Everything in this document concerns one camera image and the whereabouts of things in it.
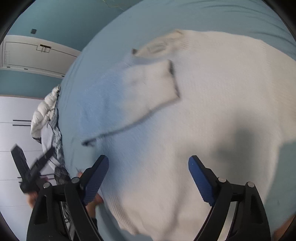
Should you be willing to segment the white and blue knit sweater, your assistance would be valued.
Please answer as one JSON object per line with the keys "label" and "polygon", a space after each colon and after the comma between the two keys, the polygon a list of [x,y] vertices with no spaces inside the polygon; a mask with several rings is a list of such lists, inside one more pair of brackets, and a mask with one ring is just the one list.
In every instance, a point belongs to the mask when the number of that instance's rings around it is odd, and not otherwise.
{"label": "white and blue knit sweater", "polygon": [[175,30],[99,76],[80,104],[82,143],[109,158],[100,193],[119,227],[192,240],[210,207],[189,157],[267,199],[295,140],[295,60],[254,38]]}

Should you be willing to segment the grey patterned blanket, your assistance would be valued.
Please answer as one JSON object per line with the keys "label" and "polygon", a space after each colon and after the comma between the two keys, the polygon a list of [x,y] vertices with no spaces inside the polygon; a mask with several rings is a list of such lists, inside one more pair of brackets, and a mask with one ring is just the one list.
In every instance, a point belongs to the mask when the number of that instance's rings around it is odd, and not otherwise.
{"label": "grey patterned blanket", "polygon": [[47,123],[41,129],[41,143],[43,151],[54,148],[53,155],[49,160],[49,166],[55,173],[65,167],[65,157],[62,146],[62,134],[56,123]]}

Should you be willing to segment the white braided pillow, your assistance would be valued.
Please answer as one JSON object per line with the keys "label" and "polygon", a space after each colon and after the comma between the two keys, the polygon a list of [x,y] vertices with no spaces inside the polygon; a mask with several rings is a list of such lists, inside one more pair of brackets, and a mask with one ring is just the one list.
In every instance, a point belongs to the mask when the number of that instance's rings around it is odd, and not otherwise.
{"label": "white braided pillow", "polygon": [[54,110],[58,101],[61,85],[55,86],[52,91],[39,103],[31,120],[31,137],[41,144],[41,130],[53,119]]}

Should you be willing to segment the white door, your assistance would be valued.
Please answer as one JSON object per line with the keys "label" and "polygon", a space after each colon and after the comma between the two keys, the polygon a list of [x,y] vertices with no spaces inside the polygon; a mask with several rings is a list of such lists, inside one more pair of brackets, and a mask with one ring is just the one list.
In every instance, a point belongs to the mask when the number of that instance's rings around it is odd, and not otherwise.
{"label": "white door", "polygon": [[62,79],[80,51],[55,42],[7,35],[1,43],[1,70],[12,70]]}

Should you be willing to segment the teal bed sheet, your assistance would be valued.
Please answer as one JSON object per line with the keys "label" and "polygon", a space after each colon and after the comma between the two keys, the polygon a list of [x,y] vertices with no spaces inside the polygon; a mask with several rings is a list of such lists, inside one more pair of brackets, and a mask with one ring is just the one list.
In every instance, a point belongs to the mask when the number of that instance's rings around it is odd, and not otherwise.
{"label": "teal bed sheet", "polygon": [[[246,36],[261,40],[295,60],[293,36],[263,1],[141,1],[89,42],[62,81],[59,128],[65,165],[71,175],[77,169],[91,166],[103,155],[96,146],[81,141],[80,101],[84,92],[126,55],[175,30]],[[274,179],[263,204],[271,235],[278,238],[278,231],[295,216],[295,140],[280,148]],[[133,235],[120,228],[105,201],[97,219],[100,233],[107,240],[153,240],[148,235]]]}

